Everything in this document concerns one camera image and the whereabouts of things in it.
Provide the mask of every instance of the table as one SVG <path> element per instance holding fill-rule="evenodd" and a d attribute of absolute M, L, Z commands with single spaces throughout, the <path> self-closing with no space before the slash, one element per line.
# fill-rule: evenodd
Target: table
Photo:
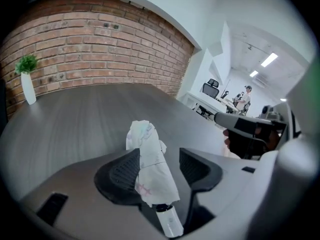
<path fill-rule="evenodd" d="M 2 178 L 23 204 L 25 214 L 55 239 L 165 240 L 137 207 L 115 205 L 94 187 L 97 166 L 113 160 L 112 152 L 126 154 L 126 135 L 133 120 L 152 122 L 167 145 L 164 156 L 181 198 L 174 205 L 182 223 L 187 209 L 181 208 L 189 204 L 189 186 L 175 169 L 179 148 L 196 149 L 199 156 L 223 169 L 217 187 L 198 194 L 199 204 L 218 216 L 184 239 L 218 239 L 228 234 L 228 239 L 245 239 L 268 188 L 277 152 L 260 161 L 220 156 L 222 132 L 148 84 L 76 87 L 40 96 L 33 105 L 24 104 L 0 138 Z M 255 168 L 255 173 L 241 170 L 245 166 Z M 54 184 L 59 185 L 58 191 L 70 195 L 51 227 L 35 211 L 56 189 Z"/>
<path fill-rule="evenodd" d="M 184 95 L 182 103 L 185 104 L 187 107 L 189 106 L 189 100 L 196 103 L 194 111 L 196 112 L 199 106 L 204 107 L 206 110 L 210 111 L 212 114 L 216 114 L 218 112 L 225 113 L 227 108 L 222 103 L 218 102 L 214 98 L 210 97 L 209 95 L 203 92 L 190 92 Z"/>
<path fill-rule="evenodd" d="M 230 109 L 232 109 L 233 111 L 236 111 L 238 112 L 239 109 L 237 109 L 233 104 L 230 104 L 228 101 L 226 101 L 225 99 L 223 98 L 220 98 L 220 97 L 216 97 L 215 98 L 217 101 L 220 101 L 221 103 L 223 103 L 224 105 L 226 105 L 227 107 L 229 107 Z"/>
<path fill-rule="evenodd" d="M 125 150 L 135 120 L 153 123 L 166 144 L 165 158 L 181 191 L 178 205 L 184 206 L 189 186 L 182 173 L 173 170 L 179 167 L 179 148 L 221 155 L 224 137 L 220 129 L 149 84 L 76 87 L 24 104 L 0 138 L 1 171 L 11 194 L 21 200 L 65 166 Z"/>

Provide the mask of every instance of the fluorescent light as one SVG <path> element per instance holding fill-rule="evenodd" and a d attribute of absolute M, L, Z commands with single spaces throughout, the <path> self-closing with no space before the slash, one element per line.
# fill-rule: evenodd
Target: fluorescent light
<path fill-rule="evenodd" d="M 261 63 L 261 66 L 265 68 L 271 62 L 273 62 L 277 57 L 278 57 L 278 55 L 276 55 L 275 53 L 271 53 L 270 56 L 268 58 L 266 58 L 264 62 Z"/>
<path fill-rule="evenodd" d="M 258 73 L 259 73 L 259 72 L 255 70 L 255 71 L 253 71 L 253 72 L 250 74 L 250 77 L 253 78 L 253 77 L 254 77 L 256 74 L 258 74 Z"/>

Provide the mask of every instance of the person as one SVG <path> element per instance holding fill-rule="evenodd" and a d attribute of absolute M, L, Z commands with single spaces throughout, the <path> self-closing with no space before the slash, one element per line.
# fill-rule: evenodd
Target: person
<path fill-rule="evenodd" d="M 236 108 L 239 110 L 237 111 L 237 114 L 240 114 L 240 112 L 245 108 L 245 105 L 251 100 L 252 87 L 248 85 L 246 86 L 245 90 L 246 90 L 246 94 L 242 96 L 241 100 L 239 100 L 236 105 Z"/>

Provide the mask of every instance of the white desk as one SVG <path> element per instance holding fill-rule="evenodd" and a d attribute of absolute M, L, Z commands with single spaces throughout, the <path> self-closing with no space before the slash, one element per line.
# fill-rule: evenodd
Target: white desk
<path fill-rule="evenodd" d="M 194 111 L 196 112 L 199 106 L 204 107 L 206 110 L 210 111 L 212 114 L 216 114 L 218 112 L 225 113 L 227 111 L 227 107 L 210 97 L 209 95 L 204 94 L 203 92 L 190 92 L 188 91 L 182 100 L 182 103 L 187 107 L 190 107 L 190 100 L 193 101 L 193 104 L 196 103 Z"/>
<path fill-rule="evenodd" d="M 221 103 L 223 103 L 224 105 L 228 106 L 230 109 L 232 109 L 233 111 L 238 112 L 239 109 L 237 109 L 233 104 L 231 104 L 230 102 L 228 102 L 227 100 L 220 98 L 220 97 L 216 97 L 215 98 L 217 101 L 220 101 Z"/>

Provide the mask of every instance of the office chair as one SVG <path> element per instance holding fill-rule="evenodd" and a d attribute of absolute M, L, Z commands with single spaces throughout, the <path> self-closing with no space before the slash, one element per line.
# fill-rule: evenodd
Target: office chair
<path fill-rule="evenodd" d="M 216 87 L 219 87 L 218 81 L 214 79 L 210 79 L 208 83 L 203 84 L 202 92 L 206 95 L 209 95 L 211 98 L 215 99 L 219 94 L 219 89 L 217 89 Z M 198 113 L 198 114 L 200 114 L 204 118 L 207 118 L 206 114 L 208 114 L 208 116 L 213 115 L 210 111 L 206 110 L 203 106 L 199 106 L 199 109 L 201 110 L 201 113 Z"/>
<path fill-rule="evenodd" d="M 215 88 L 219 87 L 219 82 L 214 80 L 214 79 L 212 79 L 212 78 L 208 81 L 208 84 L 213 86 L 213 87 L 215 87 Z"/>

